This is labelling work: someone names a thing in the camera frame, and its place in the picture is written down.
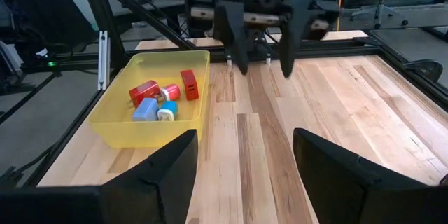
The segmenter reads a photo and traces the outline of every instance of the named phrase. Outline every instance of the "workbench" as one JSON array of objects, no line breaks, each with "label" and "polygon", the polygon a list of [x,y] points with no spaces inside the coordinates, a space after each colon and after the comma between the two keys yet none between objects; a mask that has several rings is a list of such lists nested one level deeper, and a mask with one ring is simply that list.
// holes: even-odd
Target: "workbench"
[{"label": "workbench", "polygon": [[[144,41],[138,49],[174,46]],[[429,185],[448,173],[447,112],[376,55],[297,59],[289,79],[278,61],[252,62],[246,76],[216,63],[210,74],[189,224],[317,223],[291,150],[296,127]],[[86,119],[39,186],[101,184],[154,151],[110,148]]]}]

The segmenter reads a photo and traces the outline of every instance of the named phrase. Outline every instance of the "red object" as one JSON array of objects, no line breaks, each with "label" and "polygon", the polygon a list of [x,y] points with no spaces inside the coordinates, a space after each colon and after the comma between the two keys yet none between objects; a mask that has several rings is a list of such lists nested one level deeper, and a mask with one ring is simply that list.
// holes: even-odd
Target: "red object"
[{"label": "red object", "polygon": [[159,85],[154,80],[148,80],[140,86],[129,90],[129,96],[135,107],[138,107],[145,98],[161,98]]},{"label": "red object", "polygon": [[181,96],[181,90],[176,84],[170,84],[166,87],[163,87],[160,89],[160,92],[162,93],[163,99],[165,101],[174,101]]},{"label": "red object", "polygon": [[197,82],[193,70],[185,70],[181,72],[183,84],[185,85],[185,94],[187,100],[191,101],[199,98],[199,91],[197,89]]}]

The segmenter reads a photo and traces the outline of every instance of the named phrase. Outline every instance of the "yellow plastic bin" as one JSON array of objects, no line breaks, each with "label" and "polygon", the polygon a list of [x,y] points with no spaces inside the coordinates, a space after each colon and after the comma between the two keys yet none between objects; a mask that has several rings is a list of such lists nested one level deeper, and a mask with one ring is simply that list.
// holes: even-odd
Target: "yellow plastic bin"
[{"label": "yellow plastic bin", "polygon": [[[195,73],[199,99],[187,101],[181,71]],[[91,126],[114,148],[160,148],[189,129],[202,138],[207,110],[210,55],[207,51],[153,52],[133,56],[89,117]],[[175,83],[181,89],[179,112],[174,122],[133,122],[135,108],[129,90],[154,80],[162,88]]]}]

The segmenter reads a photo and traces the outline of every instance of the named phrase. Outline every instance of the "wooden surface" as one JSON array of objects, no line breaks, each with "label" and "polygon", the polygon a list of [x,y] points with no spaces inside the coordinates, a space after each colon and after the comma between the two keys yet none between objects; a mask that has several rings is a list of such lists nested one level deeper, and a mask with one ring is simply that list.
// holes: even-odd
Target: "wooden surface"
[{"label": "wooden surface", "polygon": [[[295,127],[427,184],[448,173],[447,113],[378,56],[296,60],[289,79],[278,61],[252,63],[247,76],[212,64],[209,95],[189,224],[317,223],[291,151]],[[85,121],[40,186],[104,183],[153,151],[109,148]]]}]

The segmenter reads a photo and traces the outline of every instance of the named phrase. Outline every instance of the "blue object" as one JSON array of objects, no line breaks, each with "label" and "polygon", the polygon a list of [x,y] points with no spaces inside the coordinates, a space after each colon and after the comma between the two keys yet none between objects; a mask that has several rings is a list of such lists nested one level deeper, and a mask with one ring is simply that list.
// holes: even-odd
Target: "blue object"
[{"label": "blue object", "polygon": [[167,120],[174,121],[179,112],[179,106],[175,101],[166,101],[162,104],[159,111],[157,112],[157,116],[159,120]]},{"label": "blue object", "polygon": [[157,99],[145,98],[135,110],[134,115],[132,115],[132,120],[134,122],[158,120],[158,109]]}]

